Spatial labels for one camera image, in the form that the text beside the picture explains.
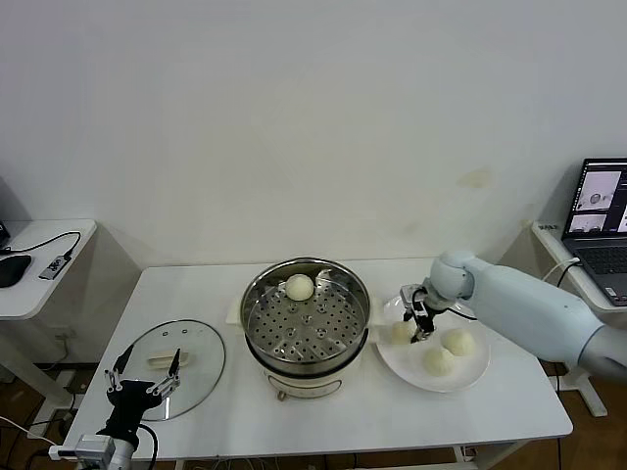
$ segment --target electrical outlet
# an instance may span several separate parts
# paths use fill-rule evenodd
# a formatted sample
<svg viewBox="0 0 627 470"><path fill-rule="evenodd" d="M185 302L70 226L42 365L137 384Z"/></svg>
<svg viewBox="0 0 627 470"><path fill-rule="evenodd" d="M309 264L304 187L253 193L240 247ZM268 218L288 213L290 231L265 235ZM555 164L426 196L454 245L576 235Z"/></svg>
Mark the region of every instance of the electrical outlet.
<svg viewBox="0 0 627 470"><path fill-rule="evenodd" d="M51 326L49 328L56 340L70 340L76 337L76 332L69 326Z"/></svg>

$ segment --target laptop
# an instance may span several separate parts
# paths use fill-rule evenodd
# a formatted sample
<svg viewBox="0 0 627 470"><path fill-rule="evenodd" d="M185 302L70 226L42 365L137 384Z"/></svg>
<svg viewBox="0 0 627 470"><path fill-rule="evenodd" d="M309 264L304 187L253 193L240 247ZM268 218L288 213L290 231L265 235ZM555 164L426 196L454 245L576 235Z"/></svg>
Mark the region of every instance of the laptop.
<svg viewBox="0 0 627 470"><path fill-rule="evenodd" d="M627 306L627 159L586 159L561 240L615 306Z"/></svg>

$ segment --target floor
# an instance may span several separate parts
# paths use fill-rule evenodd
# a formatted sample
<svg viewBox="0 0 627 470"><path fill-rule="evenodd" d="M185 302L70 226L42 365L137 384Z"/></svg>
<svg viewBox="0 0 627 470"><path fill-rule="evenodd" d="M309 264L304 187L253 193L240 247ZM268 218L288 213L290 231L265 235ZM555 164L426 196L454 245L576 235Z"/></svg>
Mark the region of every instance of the floor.
<svg viewBox="0 0 627 470"><path fill-rule="evenodd" d="M553 374L553 366L543 364L549 374ZM71 392L85 390L93 376L93 370L80 370L69 386ZM619 470L627 468L627 389L624 386L593 379L593 383L601 395L609 415L605 418L594 418L588 412L585 403L575 392L562 392L561 399L573 421L573 433L562 439L561 453L563 470ZM24 424L32 421L36 410L42 402L41 396L16 380L12 384L0 384L0 415ZM55 418L61 419L67 414L58 413ZM54 422L48 429L46 437L60 443L61 422ZM14 428L0 428L0 470L27 470L29 458L38 450L47 448L45 442L27 439L23 433ZM230 470L303 470L310 465L318 470L337 470L372 467L391 467L416 465L421 463L441 463L454 461L450 449L407 450L396 452L371 452L360 454L339 455L303 455L294 457L266 458L263 460L243 459L230 462ZM186 470L229 470L227 462L189 461ZM70 462L52 462L47 457L34 457L29 470L73 470ZM155 470L173 470L173 462L159 462ZM499 465L495 470L555 470L557 465L556 440L528 444Z"/></svg>

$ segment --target laptop keyboard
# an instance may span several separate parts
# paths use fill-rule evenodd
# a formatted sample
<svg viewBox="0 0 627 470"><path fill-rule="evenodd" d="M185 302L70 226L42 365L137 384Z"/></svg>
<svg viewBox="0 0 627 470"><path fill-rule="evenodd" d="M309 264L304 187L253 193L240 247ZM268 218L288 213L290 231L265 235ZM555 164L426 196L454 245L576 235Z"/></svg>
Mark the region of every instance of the laptop keyboard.
<svg viewBox="0 0 627 470"><path fill-rule="evenodd" d="M581 248L577 250L577 255L596 274L627 273L627 247Z"/></svg>

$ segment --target steamed bun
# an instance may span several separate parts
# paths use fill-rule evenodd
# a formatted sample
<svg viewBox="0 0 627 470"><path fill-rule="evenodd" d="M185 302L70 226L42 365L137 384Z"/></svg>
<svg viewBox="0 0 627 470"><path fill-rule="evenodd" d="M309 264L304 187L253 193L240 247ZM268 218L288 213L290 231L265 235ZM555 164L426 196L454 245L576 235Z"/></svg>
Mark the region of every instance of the steamed bun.
<svg viewBox="0 0 627 470"><path fill-rule="evenodd" d="M413 336L415 324L411 325L411 321L396 321L392 325L392 344L408 345Z"/></svg>
<svg viewBox="0 0 627 470"><path fill-rule="evenodd" d="M306 301L314 293L314 282L305 274L294 274L285 283L285 294L293 301Z"/></svg>
<svg viewBox="0 0 627 470"><path fill-rule="evenodd" d="M429 374L443 377L453 372L455 357L444 348L431 348L424 354L422 365Z"/></svg>
<svg viewBox="0 0 627 470"><path fill-rule="evenodd" d="M463 328L455 328L442 335L442 345L454 355L471 355L475 349L474 338Z"/></svg>

